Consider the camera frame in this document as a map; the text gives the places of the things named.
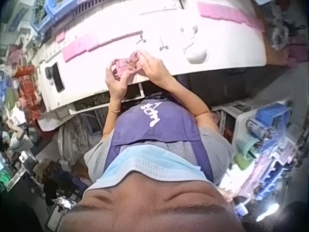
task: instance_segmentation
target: hand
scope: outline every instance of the hand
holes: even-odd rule
[[[163,64],[162,60],[154,58],[145,51],[139,51],[139,61],[145,75],[152,83],[162,89],[169,90],[169,87],[175,81]]]
[[[106,67],[105,83],[111,95],[110,102],[120,103],[125,97],[127,91],[127,81],[129,78],[129,72],[122,74],[119,81],[117,81],[112,72],[112,66],[115,64],[116,60],[112,61]]]

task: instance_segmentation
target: white table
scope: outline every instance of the white table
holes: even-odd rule
[[[128,31],[128,27],[131,26],[142,28],[147,42],[136,44],[140,37],[133,36],[100,47],[90,53],[86,52],[67,63],[63,60],[62,54],[58,53],[48,62],[40,64],[41,73],[39,73],[38,82],[47,111],[53,111],[77,100],[107,91],[104,82],[104,67],[107,62],[114,57],[126,58],[137,49],[144,49],[161,58],[172,75],[266,65],[263,36],[257,30],[244,24],[202,18],[197,12],[195,0],[187,1],[188,10],[177,9],[141,14],[150,10],[143,5],[145,2],[149,1],[110,1],[82,15],[70,15],[64,22],[53,28],[51,40],[42,47],[34,59],[33,63],[36,65],[39,65],[42,58],[50,57],[50,53],[53,53],[57,47],[64,46],[55,42],[55,36],[63,26],[67,29],[64,41],[66,44],[93,30],[101,30],[102,33],[108,31],[106,35],[109,36],[120,31]],[[254,14],[254,9],[247,0],[207,0],[206,2],[229,5]],[[200,36],[205,41],[208,57],[201,64],[189,63],[182,52],[179,39],[180,27],[187,24],[188,20],[198,25]],[[169,46],[169,50],[159,50],[160,36]],[[50,85],[44,72],[45,67],[50,67],[55,62],[58,62],[65,86],[60,93],[56,91],[54,85]],[[137,75],[133,83],[145,80],[147,80],[146,77]]]

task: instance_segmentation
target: white cloth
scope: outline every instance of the white cloth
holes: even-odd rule
[[[33,147],[33,142],[29,139],[27,135],[24,135],[20,140],[17,139],[17,133],[13,133],[10,141],[9,149],[15,152],[21,152],[29,150]]]

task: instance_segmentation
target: pink object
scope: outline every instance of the pink object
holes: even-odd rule
[[[251,28],[256,28],[260,32],[265,32],[263,22],[243,10],[219,4],[208,4],[205,2],[198,2],[197,7],[202,17],[232,21],[235,23],[245,23]]]
[[[287,49],[289,58],[295,58],[297,63],[308,61],[308,49],[306,45],[289,45]]]
[[[130,63],[136,65],[134,70],[128,70],[127,67]],[[141,66],[138,52],[134,52],[129,58],[119,59],[116,61],[116,75],[118,78],[120,78],[124,72],[129,71],[129,74],[136,74],[139,70],[141,70]]]
[[[95,49],[97,49],[98,47],[101,46],[105,46],[108,45],[112,42],[118,41],[118,40],[122,40],[131,36],[135,36],[135,35],[141,35],[143,33],[142,30],[138,30],[138,31],[134,31],[132,33],[123,35],[123,36],[119,36],[116,37],[114,39],[111,40],[106,40],[105,37],[102,34],[98,34],[95,32],[86,34],[78,39],[76,39],[75,41],[73,41],[72,43],[70,43],[69,45],[65,46],[62,49],[62,55],[63,55],[63,59],[65,62],[69,62],[71,59],[85,53],[85,52],[91,52]],[[120,73],[123,73],[124,69],[122,69],[122,66],[118,66],[118,70]]]
[[[75,57],[75,41],[62,49],[62,55],[65,62],[68,62]]]
[[[66,32],[65,30],[62,30],[57,36],[56,36],[56,42],[60,43],[62,41],[64,41],[66,38]]]
[[[306,45],[306,37],[303,35],[296,35],[289,37],[289,44],[290,45]]]
[[[91,52],[98,48],[97,36],[94,32],[84,36],[85,48],[88,52]]]
[[[18,64],[18,59],[20,56],[23,55],[23,51],[18,49],[16,51],[13,51],[11,54],[10,54],[10,61],[9,61],[9,65],[16,65]]]

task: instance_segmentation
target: blue surgical mask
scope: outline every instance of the blue surgical mask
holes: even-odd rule
[[[113,187],[131,171],[142,173],[158,181],[200,180],[210,183],[199,166],[194,166],[180,156],[154,145],[137,145],[121,152],[103,176],[86,191]]]

